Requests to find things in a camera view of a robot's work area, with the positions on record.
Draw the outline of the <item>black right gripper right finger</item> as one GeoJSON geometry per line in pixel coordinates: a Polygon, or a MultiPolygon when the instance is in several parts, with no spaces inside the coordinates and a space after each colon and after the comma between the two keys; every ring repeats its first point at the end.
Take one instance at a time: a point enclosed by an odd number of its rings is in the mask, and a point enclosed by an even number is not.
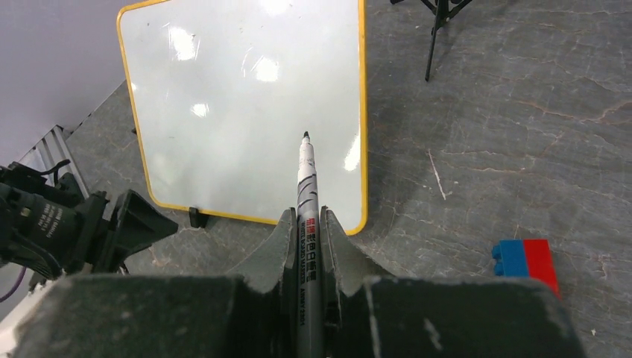
{"type": "Polygon", "coordinates": [[[560,299],[529,278],[397,277],[320,212],[331,357],[584,357],[560,299]]]}

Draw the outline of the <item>white black whiteboard marker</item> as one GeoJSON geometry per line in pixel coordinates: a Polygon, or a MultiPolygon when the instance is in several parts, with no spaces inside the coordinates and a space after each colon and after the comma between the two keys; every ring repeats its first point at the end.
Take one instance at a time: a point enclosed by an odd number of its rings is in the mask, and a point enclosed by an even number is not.
{"type": "Polygon", "coordinates": [[[303,134],[297,173],[297,356],[324,357],[320,206],[315,151],[303,134]]]}

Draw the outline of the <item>yellow framed whiteboard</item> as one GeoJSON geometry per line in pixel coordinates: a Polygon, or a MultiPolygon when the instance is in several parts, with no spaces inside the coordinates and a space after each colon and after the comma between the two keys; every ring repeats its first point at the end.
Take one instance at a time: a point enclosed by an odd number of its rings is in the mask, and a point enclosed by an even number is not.
{"type": "Polygon", "coordinates": [[[142,1],[116,27],[148,194],[275,224],[299,147],[349,235],[368,220],[364,1],[142,1]]]}

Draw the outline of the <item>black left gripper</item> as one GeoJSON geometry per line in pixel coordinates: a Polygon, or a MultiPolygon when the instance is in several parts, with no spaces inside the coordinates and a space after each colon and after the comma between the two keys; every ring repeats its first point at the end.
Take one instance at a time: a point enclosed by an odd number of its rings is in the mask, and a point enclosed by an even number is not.
{"type": "Polygon", "coordinates": [[[97,191],[72,208],[74,236],[65,258],[66,274],[120,274],[121,260],[178,231],[176,222],[136,191],[130,189],[120,195],[113,216],[105,219],[109,202],[105,191],[97,191]]]}

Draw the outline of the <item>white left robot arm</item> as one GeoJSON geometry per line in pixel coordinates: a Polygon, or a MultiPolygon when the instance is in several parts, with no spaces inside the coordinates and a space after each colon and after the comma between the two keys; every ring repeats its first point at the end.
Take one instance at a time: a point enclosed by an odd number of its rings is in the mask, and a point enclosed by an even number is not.
{"type": "Polygon", "coordinates": [[[1,356],[16,349],[19,325],[53,286],[73,274],[128,274],[128,257],[175,234],[178,225],[138,192],[116,201],[110,218],[105,191],[84,194],[62,160],[43,172],[17,162],[1,168],[1,263],[34,274],[26,296],[1,321],[1,356]]]}

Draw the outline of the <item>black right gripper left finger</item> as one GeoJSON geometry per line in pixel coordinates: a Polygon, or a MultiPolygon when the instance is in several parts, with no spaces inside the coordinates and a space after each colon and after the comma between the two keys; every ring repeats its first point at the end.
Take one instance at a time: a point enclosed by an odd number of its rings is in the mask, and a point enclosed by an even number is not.
{"type": "Polygon", "coordinates": [[[88,274],[55,284],[14,357],[294,357],[294,209],[220,276],[88,274]]]}

